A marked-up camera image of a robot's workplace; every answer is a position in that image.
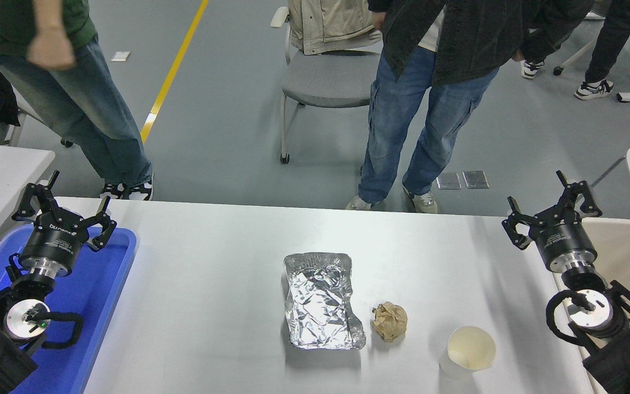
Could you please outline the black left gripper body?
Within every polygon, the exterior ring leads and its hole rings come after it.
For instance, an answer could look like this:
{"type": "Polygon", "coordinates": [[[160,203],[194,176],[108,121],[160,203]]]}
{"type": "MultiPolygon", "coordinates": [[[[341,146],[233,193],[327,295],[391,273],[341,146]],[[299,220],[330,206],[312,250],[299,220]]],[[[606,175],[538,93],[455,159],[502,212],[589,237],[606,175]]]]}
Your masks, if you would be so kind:
{"type": "Polygon", "coordinates": [[[34,261],[45,258],[65,269],[73,269],[89,233],[86,228],[74,227],[83,220],[75,212],[65,211],[60,216],[61,222],[51,212],[38,215],[33,222],[33,232],[20,253],[21,267],[31,269],[34,261]]]}

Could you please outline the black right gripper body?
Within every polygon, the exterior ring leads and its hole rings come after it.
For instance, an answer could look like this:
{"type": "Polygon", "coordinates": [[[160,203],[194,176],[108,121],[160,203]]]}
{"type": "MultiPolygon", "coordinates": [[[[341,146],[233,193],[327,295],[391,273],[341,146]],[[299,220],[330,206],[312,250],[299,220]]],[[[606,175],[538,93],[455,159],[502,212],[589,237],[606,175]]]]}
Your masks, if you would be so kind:
{"type": "Polygon", "coordinates": [[[597,251],[582,226],[579,213],[535,215],[530,225],[532,239],[546,269],[593,266],[597,251]]]}

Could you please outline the person's hand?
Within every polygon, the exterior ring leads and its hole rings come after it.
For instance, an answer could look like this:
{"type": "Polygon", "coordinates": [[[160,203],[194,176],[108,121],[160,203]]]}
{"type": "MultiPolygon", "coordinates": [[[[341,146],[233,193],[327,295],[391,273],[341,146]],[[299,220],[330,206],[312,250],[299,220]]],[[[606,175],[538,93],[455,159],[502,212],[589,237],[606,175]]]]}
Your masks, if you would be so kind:
{"type": "Polygon", "coordinates": [[[77,64],[72,43],[62,27],[43,27],[28,45],[26,60],[48,71],[72,69],[77,64]]]}

